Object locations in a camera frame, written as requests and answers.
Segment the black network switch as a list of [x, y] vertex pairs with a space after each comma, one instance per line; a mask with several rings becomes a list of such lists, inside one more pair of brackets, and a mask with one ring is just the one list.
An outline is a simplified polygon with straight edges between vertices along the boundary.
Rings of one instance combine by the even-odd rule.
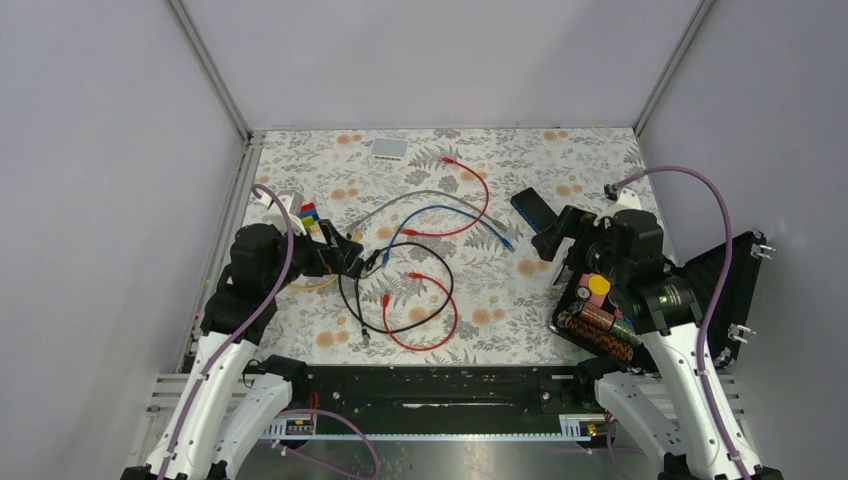
[[510, 204], [535, 233], [547, 229], [557, 219], [554, 210], [532, 187], [514, 194], [510, 198]]

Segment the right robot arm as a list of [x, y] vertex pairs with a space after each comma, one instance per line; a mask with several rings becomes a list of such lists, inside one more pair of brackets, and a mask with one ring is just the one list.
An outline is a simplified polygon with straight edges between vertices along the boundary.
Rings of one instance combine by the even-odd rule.
[[549, 261], [572, 239], [564, 267], [574, 276], [598, 274], [633, 323], [662, 377], [677, 420], [638, 396], [631, 375], [594, 361], [573, 386], [583, 410], [604, 408], [654, 462], [660, 479], [779, 479], [748, 443], [720, 386], [704, 335], [708, 321], [684, 278], [666, 269], [656, 216], [622, 209], [600, 217], [574, 206], [534, 223], [532, 244]]

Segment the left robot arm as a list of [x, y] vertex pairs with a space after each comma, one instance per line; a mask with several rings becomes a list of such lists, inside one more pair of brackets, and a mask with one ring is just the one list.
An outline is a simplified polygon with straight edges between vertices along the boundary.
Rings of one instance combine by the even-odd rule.
[[301, 276], [351, 275], [363, 246], [319, 223], [323, 241], [271, 224], [240, 228], [230, 262], [205, 306], [190, 377], [162, 438], [125, 479], [233, 479], [261, 433], [283, 409], [309, 401], [302, 361], [273, 355], [261, 362], [247, 396], [229, 407], [237, 381], [277, 312], [277, 294]]

